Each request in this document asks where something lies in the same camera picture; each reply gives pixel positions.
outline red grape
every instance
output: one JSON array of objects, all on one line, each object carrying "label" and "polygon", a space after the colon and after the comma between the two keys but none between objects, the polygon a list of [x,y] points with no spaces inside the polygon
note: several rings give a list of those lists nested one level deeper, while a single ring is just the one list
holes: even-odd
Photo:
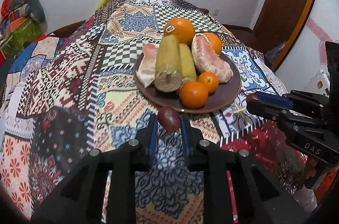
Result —
[{"label": "red grape", "polygon": [[158,122],[169,133],[176,132],[181,126],[179,113],[170,106],[160,108]]}]

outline mandarin orange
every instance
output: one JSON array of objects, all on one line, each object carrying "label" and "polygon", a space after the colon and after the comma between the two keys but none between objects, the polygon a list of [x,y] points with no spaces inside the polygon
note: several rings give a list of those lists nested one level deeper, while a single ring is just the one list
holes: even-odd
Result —
[{"label": "mandarin orange", "polygon": [[181,103],[191,109],[198,109],[206,104],[208,90],[205,85],[197,81],[188,81],[180,89]]},{"label": "mandarin orange", "polygon": [[213,94],[219,86],[219,79],[212,72],[203,72],[198,77],[198,82],[206,86],[209,94]]}]

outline orange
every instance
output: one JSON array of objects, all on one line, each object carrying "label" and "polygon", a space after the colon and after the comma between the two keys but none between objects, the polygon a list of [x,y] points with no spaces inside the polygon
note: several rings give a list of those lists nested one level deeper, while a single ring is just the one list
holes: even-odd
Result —
[{"label": "orange", "polygon": [[198,77],[198,82],[206,86],[209,94],[213,94],[219,86],[219,79],[212,72],[203,72]]},{"label": "orange", "polygon": [[188,81],[180,89],[181,103],[187,108],[201,108],[205,105],[207,99],[208,90],[200,82]]},{"label": "orange", "polygon": [[204,32],[204,35],[207,36],[209,42],[212,45],[213,50],[219,55],[222,50],[222,43],[218,36],[211,32]]},{"label": "orange", "polygon": [[179,43],[190,45],[195,36],[195,29],[190,20],[173,18],[164,27],[164,36],[175,35]]}]

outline pink wall decal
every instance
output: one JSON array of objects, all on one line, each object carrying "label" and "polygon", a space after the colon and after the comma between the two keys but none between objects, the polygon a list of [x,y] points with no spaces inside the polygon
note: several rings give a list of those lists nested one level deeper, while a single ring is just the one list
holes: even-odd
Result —
[{"label": "pink wall decal", "polygon": [[306,27],[309,28],[320,40],[319,43],[319,61],[322,65],[327,65],[327,56],[325,49],[325,41],[331,41],[331,37],[311,18],[309,17],[306,22]]}]

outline wooden plate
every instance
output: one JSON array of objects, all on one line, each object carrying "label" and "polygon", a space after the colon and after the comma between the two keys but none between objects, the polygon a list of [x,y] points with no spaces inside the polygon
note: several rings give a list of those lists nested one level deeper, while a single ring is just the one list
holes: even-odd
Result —
[{"label": "wooden plate", "polygon": [[199,109],[189,109],[184,107],[179,99],[179,96],[175,92],[164,93],[158,91],[154,86],[149,86],[145,88],[142,83],[137,78],[136,72],[140,66],[141,60],[143,59],[143,53],[137,58],[137,61],[134,64],[133,74],[135,83],[139,91],[151,102],[159,106],[171,106],[175,110],[185,113],[196,113],[196,114],[205,114],[213,112],[222,108],[225,108],[227,105],[230,105],[235,98],[238,96],[241,87],[241,78],[239,71],[233,61],[225,54],[221,54],[220,58],[226,61],[232,71],[233,77],[228,81],[228,83],[222,83],[219,85],[218,89],[213,95],[210,95],[207,99],[204,107]]}]

